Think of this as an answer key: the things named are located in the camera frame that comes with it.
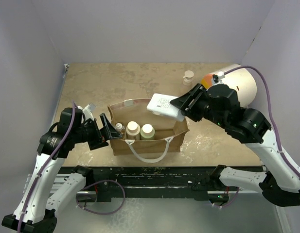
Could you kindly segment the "white rectangular bottle grey cap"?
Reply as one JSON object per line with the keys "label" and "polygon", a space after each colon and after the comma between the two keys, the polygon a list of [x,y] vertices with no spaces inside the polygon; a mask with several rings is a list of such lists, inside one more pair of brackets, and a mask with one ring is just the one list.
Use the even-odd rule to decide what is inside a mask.
{"label": "white rectangular bottle grey cap", "polygon": [[176,98],[176,96],[155,93],[150,99],[146,109],[155,115],[169,117],[182,122],[185,116],[179,109],[170,104],[170,101]]}

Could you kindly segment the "beige pump dispenser bottle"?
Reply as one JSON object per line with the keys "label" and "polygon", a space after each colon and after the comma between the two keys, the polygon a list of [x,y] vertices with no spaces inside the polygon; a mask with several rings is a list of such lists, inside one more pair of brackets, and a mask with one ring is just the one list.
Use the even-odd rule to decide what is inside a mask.
{"label": "beige pump dispenser bottle", "polygon": [[192,84],[193,77],[194,77],[194,72],[191,70],[186,70],[183,76],[183,84],[185,86],[190,86]]}

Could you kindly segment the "brown burlap canvas bag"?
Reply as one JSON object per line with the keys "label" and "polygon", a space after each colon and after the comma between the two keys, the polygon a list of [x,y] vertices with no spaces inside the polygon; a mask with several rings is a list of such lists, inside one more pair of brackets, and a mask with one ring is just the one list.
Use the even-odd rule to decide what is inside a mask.
{"label": "brown burlap canvas bag", "polygon": [[147,110],[150,99],[130,99],[109,105],[111,123],[122,134],[111,141],[115,156],[133,154],[145,163],[157,163],[169,152],[180,152],[187,121],[176,121]]}

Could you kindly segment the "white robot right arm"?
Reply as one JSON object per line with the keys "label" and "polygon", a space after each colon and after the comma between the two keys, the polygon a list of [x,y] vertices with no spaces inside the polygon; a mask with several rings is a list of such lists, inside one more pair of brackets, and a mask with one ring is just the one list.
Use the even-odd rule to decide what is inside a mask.
{"label": "white robot right arm", "polygon": [[218,165],[210,175],[214,189],[245,188],[280,207],[300,206],[300,167],[276,145],[275,131],[266,117],[258,110],[241,107],[236,90],[226,84],[209,89],[197,84],[170,104],[194,122],[204,118],[224,129],[252,150],[267,169],[251,172]]}

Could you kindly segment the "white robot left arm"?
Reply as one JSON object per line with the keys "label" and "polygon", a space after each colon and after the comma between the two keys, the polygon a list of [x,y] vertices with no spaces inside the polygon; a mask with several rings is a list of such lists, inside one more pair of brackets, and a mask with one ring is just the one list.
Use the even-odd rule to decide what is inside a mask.
{"label": "white robot left arm", "polygon": [[111,139],[122,137],[100,114],[103,127],[81,109],[65,108],[58,122],[41,136],[31,179],[16,210],[4,216],[2,226],[18,233],[52,233],[59,213],[76,193],[94,186],[93,170],[76,166],[53,194],[51,189],[59,170],[76,144],[87,143],[90,150],[108,146]]}

